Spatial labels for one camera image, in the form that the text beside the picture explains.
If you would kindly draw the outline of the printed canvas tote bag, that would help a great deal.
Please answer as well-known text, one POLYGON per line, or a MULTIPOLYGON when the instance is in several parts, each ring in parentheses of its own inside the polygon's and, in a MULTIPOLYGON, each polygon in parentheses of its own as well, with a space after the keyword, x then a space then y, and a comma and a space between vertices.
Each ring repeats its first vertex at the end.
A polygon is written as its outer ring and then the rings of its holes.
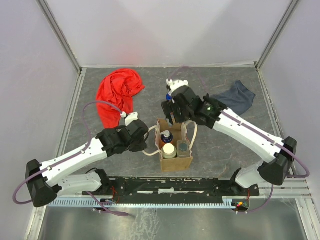
POLYGON ((145 154, 148 157, 159 155, 160 167, 162 172, 177 172, 187 170, 193 161, 192 148, 197 137, 198 125, 195 122, 187 121, 185 123, 174 123, 172 126, 170 126, 165 119, 159 118, 157 120, 156 125, 149 128, 150 132, 152 130, 155 131, 154 143, 157 147, 157 150, 152 153, 143 151, 143 154, 145 154), (189 140, 187 137, 187 127, 189 124, 194 125, 193 136, 191 140, 189 140), (176 147, 176 149, 177 141, 184 140, 189 142, 190 157, 179 158, 176 154, 176 157, 172 159, 163 158, 162 148, 160 148, 160 133, 166 130, 169 130, 173 134, 173 141, 171 144, 173 144, 176 147))

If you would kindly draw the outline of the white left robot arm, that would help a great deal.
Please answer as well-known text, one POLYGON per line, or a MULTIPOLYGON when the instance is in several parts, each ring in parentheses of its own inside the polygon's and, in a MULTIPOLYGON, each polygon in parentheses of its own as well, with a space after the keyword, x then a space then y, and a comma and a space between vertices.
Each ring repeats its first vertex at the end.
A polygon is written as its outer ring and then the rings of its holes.
POLYGON ((81 168, 126 151, 141 152, 147 148, 145 136, 149 128, 140 119, 127 126, 105 128, 90 142, 58 158, 40 163, 33 159, 26 164, 25 180, 34 207, 53 202, 63 190, 59 182, 81 168))

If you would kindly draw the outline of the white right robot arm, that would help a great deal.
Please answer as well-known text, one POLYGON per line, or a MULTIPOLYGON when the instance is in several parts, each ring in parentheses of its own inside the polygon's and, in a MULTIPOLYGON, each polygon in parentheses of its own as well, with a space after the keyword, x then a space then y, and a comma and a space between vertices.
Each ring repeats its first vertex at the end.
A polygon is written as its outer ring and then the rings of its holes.
POLYGON ((161 106, 169 124, 192 121, 198 126, 223 133, 260 157, 260 161, 240 168, 233 181, 241 188, 268 182, 281 186, 294 162, 297 141, 269 134, 238 116, 231 108, 209 95, 200 98, 187 81, 177 80, 167 87, 169 100, 161 106))

